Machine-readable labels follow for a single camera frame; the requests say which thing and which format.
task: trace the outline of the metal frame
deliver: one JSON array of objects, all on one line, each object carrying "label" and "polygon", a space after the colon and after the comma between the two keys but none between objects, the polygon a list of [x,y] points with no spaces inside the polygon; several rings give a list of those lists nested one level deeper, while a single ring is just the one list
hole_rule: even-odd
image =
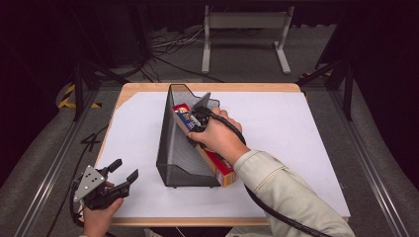
[{"label": "metal frame", "polygon": [[293,7],[286,12],[269,13],[213,13],[210,7],[206,6],[205,16],[205,44],[203,55],[203,73],[210,73],[210,29],[234,29],[234,28],[255,28],[255,29],[281,29],[281,38],[274,41],[275,51],[280,60],[284,74],[291,74],[290,66],[284,54],[288,30],[293,17]]}]

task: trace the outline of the small box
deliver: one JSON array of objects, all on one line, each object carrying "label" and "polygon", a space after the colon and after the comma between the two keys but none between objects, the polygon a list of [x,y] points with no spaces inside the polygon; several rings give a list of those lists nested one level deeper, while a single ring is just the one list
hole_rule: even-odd
[{"label": "small box", "polygon": [[[196,126],[191,119],[190,111],[186,104],[173,107],[175,121],[186,135]],[[196,149],[207,162],[222,187],[227,187],[236,181],[234,169],[224,158],[203,145],[196,145]]]}]

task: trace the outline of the wrist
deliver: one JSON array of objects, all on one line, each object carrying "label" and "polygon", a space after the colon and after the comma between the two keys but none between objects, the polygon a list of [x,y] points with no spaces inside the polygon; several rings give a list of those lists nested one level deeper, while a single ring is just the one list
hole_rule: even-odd
[{"label": "wrist", "polygon": [[220,154],[230,165],[234,166],[235,162],[244,154],[250,151],[250,148],[244,144],[233,146],[233,149],[229,149]]}]

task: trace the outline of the black cable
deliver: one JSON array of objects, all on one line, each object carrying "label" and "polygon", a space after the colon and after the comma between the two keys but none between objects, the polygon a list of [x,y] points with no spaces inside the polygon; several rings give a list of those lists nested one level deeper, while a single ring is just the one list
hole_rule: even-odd
[{"label": "black cable", "polygon": [[159,61],[162,61],[162,62],[164,62],[164,63],[166,63],[166,64],[169,64],[169,65],[171,65],[171,66],[173,66],[173,67],[175,67],[175,68],[177,68],[177,69],[179,69],[179,70],[182,70],[182,71],[184,71],[184,72],[192,73],[192,74],[195,74],[195,75],[198,75],[198,76],[201,76],[201,77],[209,78],[209,79],[211,79],[211,80],[214,80],[214,81],[217,81],[217,82],[222,82],[222,83],[224,83],[224,81],[221,81],[221,80],[216,79],[216,78],[214,78],[214,77],[210,77],[210,76],[207,76],[207,75],[203,75],[203,74],[201,74],[201,73],[194,72],[194,71],[190,71],[190,70],[184,69],[184,68],[182,68],[182,67],[176,66],[176,65],[174,65],[173,63],[170,63],[170,62],[168,62],[168,61],[166,61],[166,60],[161,59],[160,57],[153,56],[153,58],[155,58],[155,59],[157,59],[157,60],[159,60]]},{"label": "black cable", "polygon": [[74,178],[76,177],[78,167],[80,166],[80,162],[81,162],[81,160],[82,160],[82,158],[83,158],[84,154],[86,153],[87,149],[88,149],[88,148],[89,148],[92,144],[94,144],[94,142],[96,141],[97,136],[98,136],[98,135],[99,135],[102,131],[104,131],[106,128],[108,128],[108,125],[104,126],[104,127],[103,127],[102,129],[100,129],[97,133],[93,133],[93,137],[92,137],[92,139],[90,140],[90,142],[89,142],[89,143],[87,143],[87,144],[86,144],[86,146],[84,147],[84,149],[83,149],[83,151],[82,151],[81,155],[79,156],[79,159],[78,159],[78,161],[77,161],[76,167],[74,168],[74,172],[73,172],[73,174],[72,174],[72,176],[71,176],[71,182],[70,182],[70,184],[68,185],[67,191],[66,191],[66,193],[65,193],[64,199],[63,199],[63,200],[62,200],[62,202],[61,202],[61,205],[59,206],[58,212],[56,213],[56,215],[55,215],[55,217],[54,217],[54,220],[52,221],[51,225],[49,226],[49,230],[48,230],[48,232],[47,232],[47,234],[46,234],[46,237],[48,237],[48,236],[51,234],[51,232],[52,232],[52,230],[53,230],[53,227],[55,226],[55,223],[56,223],[56,221],[57,221],[57,219],[58,219],[58,217],[59,217],[59,214],[61,213],[62,208],[64,207],[65,202],[67,201],[67,196],[68,196],[68,193],[70,193],[70,191],[72,190],[71,188],[72,188],[72,186],[74,185],[74,182],[73,182],[73,181],[74,181]]},{"label": "black cable", "polygon": [[[215,113],[213,113],[210,109],[208,108],[196,108],[197,112],[199,113],[203,113],[206,114],[208,116],[210,116],[213,119],[217,119],[220,122],[222,122],[225,126],[227,126],[228,128],[230,128],[238,137],[239,139],[243,142],[243,144],[246,144],[246,141],[244,140],[243,134],[240,132],[240,130],[238,130],[233,124],[231,124],[227,119],[216,115]],[[279,212],[273,210],[272,208],[270,208],[268,205],[264,204],[258,197],[256,197],[255,194],[253,194],[252,191],[249,190],[249,188],[247,188],[247,186],[244,186],[246,188],[247,193],[249,194],[249,196],[266,212],[268,212],[270,215],[272,215],[273,217],[277,218],[278,220],[283,221],[285,224],[300,230],[306,234],[309,234],[311,236],[314,237],[331,237],[330,235],[324,234],[320,231],[317,231],[315,229],[312,229],[308,226],[305,226],[293,219],[290,219],[282,214],[280,214]]]},{"label": "black cable", "polygon": [[147,75],[147,74],[145,74],[142,70],[139,70],[141,73],[142,73],[142,75],[144,76],[144,77],[146,77],[151,83],[154,83],[154,81]]}]

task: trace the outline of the human hand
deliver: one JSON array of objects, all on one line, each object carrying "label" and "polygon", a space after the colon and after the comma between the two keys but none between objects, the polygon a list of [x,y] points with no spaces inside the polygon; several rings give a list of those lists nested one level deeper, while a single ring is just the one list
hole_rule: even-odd
[{"label": "human hand", "polygon": [[[212,112],[218,116],[227,119],[240,132],[242,131],[241,124],[228,116],[228,112],[221,110],[219,107],[213,108]],[[213,152],[218,153],[228,163],[234,165],[240,156],[248,152],[250,149],[244,145],[230,128],[225,126],[222,122],[210,118],[207,128],[203,132],[190,132],[188,136],[198,142],[203,143],[207,148]]]},{"label": "human hand", "polygon": [[[107,187],[112,188],[114,184],[107,182]],[[84,208],[84,230],[83,235],[89,237],[104,237],[111,226],[112,218],[117,210],[123,204],[124,199],[116,199],[108,208],[91,210],[89,207]]]}]

